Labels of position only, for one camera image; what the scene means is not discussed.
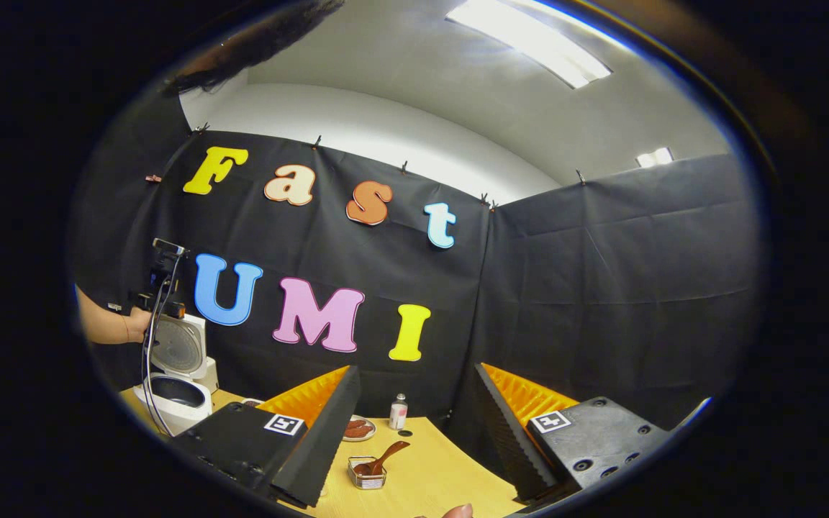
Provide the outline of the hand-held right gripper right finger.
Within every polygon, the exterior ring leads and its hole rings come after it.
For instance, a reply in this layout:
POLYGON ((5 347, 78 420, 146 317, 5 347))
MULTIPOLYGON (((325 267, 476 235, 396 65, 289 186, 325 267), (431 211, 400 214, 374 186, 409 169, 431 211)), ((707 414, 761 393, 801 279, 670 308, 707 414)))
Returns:
POLYGON ((605 396, 578 402, 486 363, 474 370, 494 449, 526 504, 583 491, 671 438, 605 396))

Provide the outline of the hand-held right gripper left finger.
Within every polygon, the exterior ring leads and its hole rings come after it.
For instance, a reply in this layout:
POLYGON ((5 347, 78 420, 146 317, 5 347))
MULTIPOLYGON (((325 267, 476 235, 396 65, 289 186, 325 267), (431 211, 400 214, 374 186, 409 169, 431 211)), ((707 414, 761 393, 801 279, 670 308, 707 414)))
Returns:
POLYGON ((258 499, 314 507, 360 394, 358 367, 336 368, 265 404, 226 404, 170 444, 258 499))

